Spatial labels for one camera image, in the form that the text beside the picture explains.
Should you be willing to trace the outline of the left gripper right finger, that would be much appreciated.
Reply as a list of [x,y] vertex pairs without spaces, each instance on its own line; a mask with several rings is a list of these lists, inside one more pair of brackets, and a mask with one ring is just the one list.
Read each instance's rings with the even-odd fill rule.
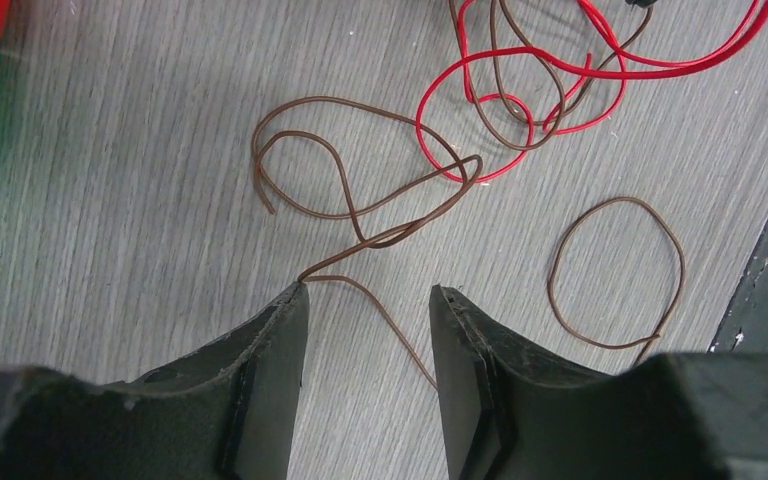
[[453,479],[768,479],[768,353],[668,353],[611,376],[435,286]]

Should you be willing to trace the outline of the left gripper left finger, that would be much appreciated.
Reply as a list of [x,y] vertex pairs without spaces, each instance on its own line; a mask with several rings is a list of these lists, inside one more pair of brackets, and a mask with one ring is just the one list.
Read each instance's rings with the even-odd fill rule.
[[0,479],[283,479],[308,338],[294,283],[131,382],[0,368]]

